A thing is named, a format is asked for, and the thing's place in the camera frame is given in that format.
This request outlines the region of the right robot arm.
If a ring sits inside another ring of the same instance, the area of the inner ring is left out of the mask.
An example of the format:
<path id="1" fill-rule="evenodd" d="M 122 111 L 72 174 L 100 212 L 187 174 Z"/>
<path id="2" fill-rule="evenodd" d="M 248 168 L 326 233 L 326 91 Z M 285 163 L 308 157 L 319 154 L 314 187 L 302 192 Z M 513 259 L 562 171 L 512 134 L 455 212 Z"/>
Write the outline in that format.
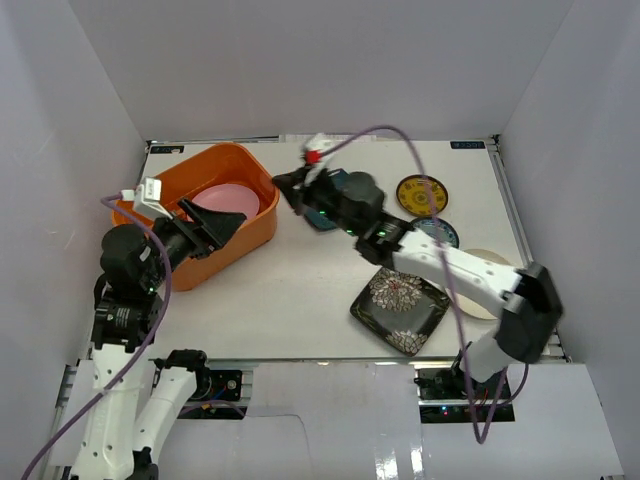
<path id="1" fill-rule="evenodd" d="M 453 390 L 472 399 L 488 379 L 512 363 L 537 363 L 563 315 L 550 271 L 537 262 L 515 268 L 484 260 L 436 240 L 387 213 L 384 192 L 364 172 L 336 186 L 328 172 L 307 178 L 301 167 L 276 175 L 273 185 L 292 209 L 324 214 L 356 238 L 369 263 L 418 276 L 460 294 L 494 315 L 498 325 L 480 339 L 464 342 L 460 367 L 451 374 Z"/>

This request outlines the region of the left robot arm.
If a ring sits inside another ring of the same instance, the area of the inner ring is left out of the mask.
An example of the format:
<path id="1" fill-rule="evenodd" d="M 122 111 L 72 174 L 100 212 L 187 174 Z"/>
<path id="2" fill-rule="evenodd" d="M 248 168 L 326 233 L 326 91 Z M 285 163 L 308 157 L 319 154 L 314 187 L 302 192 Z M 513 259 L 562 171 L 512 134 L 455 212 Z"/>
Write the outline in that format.
<path id="1" fill-rule="evenodd" d="M 79 412 L 87 423 L 73 479 L 158 478 L 160 453 L 182 408 L 210 390 L 205 353 L 175 350 L 157 361 L 159 382 L 139 403 L 173 272 L 222 249 L 246 219 L 187 199 L 178 204 L 186 219 L 163 213 L 147 226 L 133 218 L 102 239 L 91 332 L 94 396 Z"/>

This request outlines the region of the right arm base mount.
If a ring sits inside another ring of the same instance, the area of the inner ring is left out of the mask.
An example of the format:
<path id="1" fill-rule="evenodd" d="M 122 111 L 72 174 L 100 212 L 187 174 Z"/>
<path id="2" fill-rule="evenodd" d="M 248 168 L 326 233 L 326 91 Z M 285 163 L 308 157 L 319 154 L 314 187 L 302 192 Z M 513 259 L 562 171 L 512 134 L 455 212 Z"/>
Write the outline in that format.
<path id="1" fill-rule="evenodd" d="M 483 401 L 492 398 L 498 390 L 500 377 L 501 374 L 496 373 L 483 383 L 471 380 L 473 399 Z M 468 398 L 464 373 L 458 370 L 418 369 L 414 383 L 418 386 L 422 400 L 466 400 Z"/>

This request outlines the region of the pink round plate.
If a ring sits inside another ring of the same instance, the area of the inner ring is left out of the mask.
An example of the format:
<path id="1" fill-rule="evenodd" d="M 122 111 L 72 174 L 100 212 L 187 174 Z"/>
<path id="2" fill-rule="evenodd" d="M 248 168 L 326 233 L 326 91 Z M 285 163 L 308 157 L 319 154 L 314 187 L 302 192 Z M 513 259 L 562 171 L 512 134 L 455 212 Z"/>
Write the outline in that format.
<path id="1" fill-rule="evenodd" d="M 260 200 L 248 187 L 226 183 L 204 189 L 194 196 L 192 202 L 211 211 L 242 213 L 247 220 L 259 212 Z"/>

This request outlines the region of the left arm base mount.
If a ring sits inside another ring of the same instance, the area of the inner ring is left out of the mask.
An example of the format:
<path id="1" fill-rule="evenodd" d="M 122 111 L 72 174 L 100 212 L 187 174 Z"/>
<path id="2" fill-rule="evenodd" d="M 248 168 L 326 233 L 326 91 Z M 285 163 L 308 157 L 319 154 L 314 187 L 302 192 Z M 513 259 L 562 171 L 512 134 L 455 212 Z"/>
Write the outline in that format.
<path id="1" fill-rule="evenodd" d="M 243 372 L 241 370 L 206 369 L 198 382 L 191 401 L 226 400 L 239 401 L 241 398 Z"/>

